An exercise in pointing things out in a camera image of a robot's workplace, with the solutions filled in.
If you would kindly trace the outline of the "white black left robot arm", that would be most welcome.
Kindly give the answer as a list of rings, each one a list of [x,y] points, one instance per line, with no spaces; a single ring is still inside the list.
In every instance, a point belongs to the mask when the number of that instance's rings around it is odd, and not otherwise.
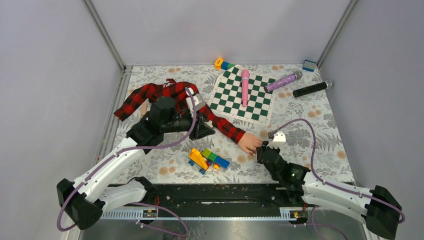
[[[80,230],[93,226],[102,214],[127,204],[140,202],[152,204],[155,192],[144,177],[136,177],[124,185],[111,187],[117,176],[136,160],[153,149],[162,149],[161,142],[167,133],[185,132],[183,139],[200,139],[213,135],[215,131],[207,123],[200,110],[206,106],[203,98],[196,94],[186,98],[187,115],[178,116],[176,103],[171,97],[159,97],[150,111],[127,132],[126,137],[107,156],[90,170],[74,180],[64,178],[57,186],[61,207],[57,226],[61,231],[64,213]]]

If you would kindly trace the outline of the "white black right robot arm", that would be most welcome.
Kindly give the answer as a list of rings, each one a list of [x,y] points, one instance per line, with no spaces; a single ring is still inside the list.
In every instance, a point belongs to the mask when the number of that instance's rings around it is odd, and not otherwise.
[[[369,189],[325,179],[307,167],[285,161],[280,150],[268,147],[267,141],[256,150],[258,163],[287,190],[291,205],[324,207],[357,220],[381,238],[395,239],[402,207],[385,187]]]

